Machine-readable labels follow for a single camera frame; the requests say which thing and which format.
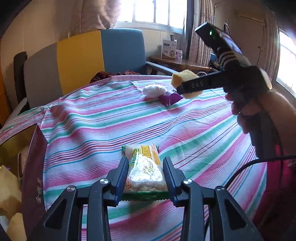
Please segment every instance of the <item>striped fabric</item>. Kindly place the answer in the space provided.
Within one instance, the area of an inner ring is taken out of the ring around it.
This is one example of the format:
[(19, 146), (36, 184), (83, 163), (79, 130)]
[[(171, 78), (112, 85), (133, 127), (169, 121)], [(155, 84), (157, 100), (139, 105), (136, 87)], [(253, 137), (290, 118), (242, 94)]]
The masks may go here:
[[(122, 144), (154, 142), (161, 159), (171, 157), (187, 178), (211, 188), (224, 185), (235, 170), (256, 158), (222, 89), (165, 107), (142, 94), (142, 88), (152, 83), (172, 89), (168, 76), (115, 76), (105, 85), (89, 85), (26, 112), (1, 130), (0, 143), (28, 125), (40, 126), (48, 141), (43, 176), (47, 209), (68, 185), (91, 185), (116, 168)], [(229, 191), (252, 219), (265, 187), (262, 163), (243, 171)], [(112, 240), (180, 237), (183, 208), (169, 200), (120, 202), (108, 210)], [(84, 211), (82, 240), (87, 207)]]

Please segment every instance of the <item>white fluffy object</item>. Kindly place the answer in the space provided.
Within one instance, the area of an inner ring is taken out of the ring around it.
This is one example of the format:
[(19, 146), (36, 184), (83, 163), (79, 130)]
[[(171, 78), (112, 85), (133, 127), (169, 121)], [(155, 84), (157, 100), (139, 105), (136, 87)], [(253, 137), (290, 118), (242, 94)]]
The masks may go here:
[(166, 87), (157, 84), (146, 85), (143, 88), (143, 94), (149, 98), (157, 98), (165, 92), (167, 92)]

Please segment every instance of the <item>product box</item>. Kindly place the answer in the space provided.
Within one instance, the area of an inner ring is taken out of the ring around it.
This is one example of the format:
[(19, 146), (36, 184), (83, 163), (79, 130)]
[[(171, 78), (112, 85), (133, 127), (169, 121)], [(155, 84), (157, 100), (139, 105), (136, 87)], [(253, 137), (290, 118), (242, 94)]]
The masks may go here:
[(15, 134), (0, 145), (0, 166), (18, 177), (21, 184), (23, 215), (27, 237), (45, 214), (43, 165), (47, 140), (37, 124)]
[(176, 41), (163, 40), (163, 44), (161, 46), (161, 58), (175, 59), (176, 49)]

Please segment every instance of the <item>wooden desk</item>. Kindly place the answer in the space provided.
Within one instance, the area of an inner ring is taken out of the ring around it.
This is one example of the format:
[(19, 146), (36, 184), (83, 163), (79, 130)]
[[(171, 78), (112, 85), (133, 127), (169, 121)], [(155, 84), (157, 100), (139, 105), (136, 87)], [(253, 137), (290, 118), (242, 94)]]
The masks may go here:
[(209, 71), (215, 71), (215, 69), (209, 68), (209, 67), (201, 67), (197, 66), (195, 62), (189, 61), (188, 59), (165, 59), (165, 58), (159, 58), (159, 57), (154, 57), (151, 56), (149, 57), (150, 61), (156, 64), (160, 65), (168, 65), (169, 68), (175, 69), (176, 71), (180, 72), (185, 69), (189, 69), (191, 71), (204, 71), (204, 72), (209, 72)]

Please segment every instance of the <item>green package edge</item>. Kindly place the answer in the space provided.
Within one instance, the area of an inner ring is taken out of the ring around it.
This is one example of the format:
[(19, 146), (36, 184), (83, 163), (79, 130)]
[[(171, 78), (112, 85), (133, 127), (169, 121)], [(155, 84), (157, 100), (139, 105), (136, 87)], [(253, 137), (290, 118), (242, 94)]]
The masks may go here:
[(169, 194), (165, 192), (138, 192), (138, 193), (123, 193), (122, 201), (157, 201), (169, 199)]

